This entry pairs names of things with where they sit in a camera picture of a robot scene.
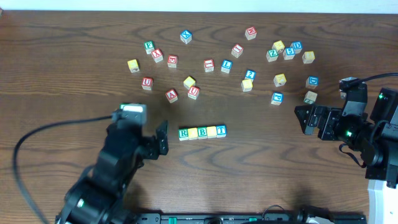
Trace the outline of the green R block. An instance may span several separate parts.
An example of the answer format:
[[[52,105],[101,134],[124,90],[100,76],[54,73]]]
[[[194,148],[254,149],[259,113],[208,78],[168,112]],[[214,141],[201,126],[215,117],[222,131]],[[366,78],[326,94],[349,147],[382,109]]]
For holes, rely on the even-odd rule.
[[[189,140],[188,129],[179,129],[178,138],[179,138],[180,141]]]

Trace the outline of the yellow O block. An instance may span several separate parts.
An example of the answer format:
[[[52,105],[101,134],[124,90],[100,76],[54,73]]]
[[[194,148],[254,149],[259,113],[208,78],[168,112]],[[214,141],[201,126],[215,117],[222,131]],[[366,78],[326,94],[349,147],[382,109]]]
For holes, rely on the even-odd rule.
[[[206,128],[206,132],[207,132],[207,138],[208,139],[217,137],[216,126],[208,126]]]
[[[188,128],[187,132],[189,140],[198,139],[198,128]]]

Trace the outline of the green B block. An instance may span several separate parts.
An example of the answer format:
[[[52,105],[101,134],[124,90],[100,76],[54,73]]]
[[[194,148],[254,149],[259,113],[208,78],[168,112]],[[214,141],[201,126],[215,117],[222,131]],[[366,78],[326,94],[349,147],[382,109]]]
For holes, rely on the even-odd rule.
[[[199,127],[199,128],[197,128],[197,131],[198,131],[198,139],[207,139],[208,138],[206,127]]]

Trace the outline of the blue T block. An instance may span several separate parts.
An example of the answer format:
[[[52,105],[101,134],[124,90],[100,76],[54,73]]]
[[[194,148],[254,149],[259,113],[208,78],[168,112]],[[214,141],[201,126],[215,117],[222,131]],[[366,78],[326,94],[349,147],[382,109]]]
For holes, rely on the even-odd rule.
[[[223,138],[227,135],[227,129],[225,125],[216,126],[216,137]]]

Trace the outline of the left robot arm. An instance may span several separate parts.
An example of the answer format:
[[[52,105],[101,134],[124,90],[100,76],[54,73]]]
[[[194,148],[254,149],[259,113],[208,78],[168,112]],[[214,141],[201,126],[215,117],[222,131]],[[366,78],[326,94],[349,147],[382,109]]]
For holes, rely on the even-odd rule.
[[[137,216],[123,209],[127,187],[145,160],[157,160],[169,151],[164,121],[156,135],[145,137],[142,126],[126,120],[110,124],[104,146],[66,193],[56,223],[134,223]]]

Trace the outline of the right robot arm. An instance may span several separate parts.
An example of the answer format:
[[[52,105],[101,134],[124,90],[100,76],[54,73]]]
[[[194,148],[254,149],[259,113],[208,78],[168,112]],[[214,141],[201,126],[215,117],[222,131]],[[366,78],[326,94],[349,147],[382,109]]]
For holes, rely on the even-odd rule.
[[[369,222],[397,223],[397,91],[382,88],[371,114],[365,113],[368,86],[365,80],[340,80],[345,99],[342,108],[316,104],[296,106],[302,132],[323,141],[339,141],[340,149],[360,153],[355,162],[366,170]]]

